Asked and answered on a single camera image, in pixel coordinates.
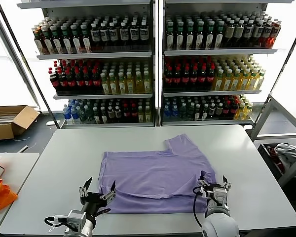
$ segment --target white table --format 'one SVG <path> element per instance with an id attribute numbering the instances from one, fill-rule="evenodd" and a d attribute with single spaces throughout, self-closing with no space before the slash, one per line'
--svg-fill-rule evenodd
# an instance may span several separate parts
<path id="1" fill-rule="evenodd" d="M 8 184 L 12 191 L 19 193 L 35 165 L 39 153 L 0 153 L 0 165 L 5 168 L 1 176 L 4 184 Z M 0 210 L 0 223 L 8 212 L 10 205 Z"/>
<path id="2" fill-rule="evenodd" d="M 79 186 L 94 177 L 97 189 L 104 151 L 164 150 L 164 140 L 186 133 L 207 156 L 217 181 L 224 174 L 232 183 L 228 194 L 231 216 L 241 230 L 296 226 L 296 213 L 239 125 L 60 129 L 55 132 L 0 227 L 17 236 L 51 233 L 44 218 L 81 210 Z M 200 232 L 192 213 L 104 214 L 97 218 L 95 236 L 158 235 Z"/>
<path id="3" fill-rule="evenodd" d="M 260 134 L 260 131 L 265 124 L 267 118 L 273 109 L 277 109 L 281 112 L 291 123 L 296 127 L 296 93 L 294 94 L 283 94 L 283 93 L 270 93 L 269 102 L 266 104 L 261 117 L 259 118 L 254 130 L 251 133 L 251 140 L 255 141 L 257 139 L 288 139 L 296 138 L 296 133 L 290 134 Z M 296 175 L 296 162 L 290 167 L 288 171 L 278 180 L 281 186 L 284 186 Z"/>

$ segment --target yellow bottle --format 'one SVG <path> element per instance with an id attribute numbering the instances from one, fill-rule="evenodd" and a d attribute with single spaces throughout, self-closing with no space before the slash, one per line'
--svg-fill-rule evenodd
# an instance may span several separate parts
<path id="1" fill-rule="evenodd" d="M 133 77 L 131 72 L 126 73 L 126 84 L 127 84 L 127 90 L 129 94 L 134 94 L 134 83 L 133 83 Z"/>
<path id="2" fill-rule="evenodd" d="M 149 71 L 144 71 L 144 87 L 145 93 L 151 93 L 151 83 L 150 83 L 150 76 Z"/>
<path id="3" fill-rule="evenodd" d="M 255 85 L 258 79 L 257 73 L 258 73 L 258 70 L 254 68 L 248 80 L 246 90 L 253 90 L 255 88 Z"/>
<path id="4" fill-rule="evenodd" d="M 101 76 L 101 80 L 102 80 L 102 87 L 103 87 L 104 94 L 110 95 L 111 94 L 111 87 L 110 87 L 110 84 L 107 80 L 105 73 L 101 73 L 100 76 Z"/>
<path id="5" fill-rule="evenodd" d="M 243 78 L 242 78 L 242 81 L 241 81 L 241 84 L 240 84 L 240 90 L 245 90 L 246 89 L 249 77 L 250 77 L 250 69 L 247 68 L 244 71 L 244 74 L 243 74 Z"/>
<path id="6" fill-rule="evenodd" d="M 228 90 L 229 85 L 231 82 L 231 74 L 232 74 L 232 69 L 228 69 L 226 72 L 226 76 L 224 79 L 222 79 L 223 85 L 221 85 L 221 90 Z"/>
<path id="7" fill-rule="evenodd" d="M 233 75 L 232 81 L 230 82 L 229 90 L 237 90 L 240 82 L 240 69 L 236 69 Z"/>
<path id="8" fill-rule="evenodd" d="M 216 83 L 215 83 L 215 91 L 219 91 L 222 85 L 222 74 L 223 69 L 218 70 L 218 74 L 216 76 Z"/>
<path id="9" fill-rule="evenodd" d="M 144 83 L 140 71 L 136 72 L 136 94 L 144 93 Z"/>

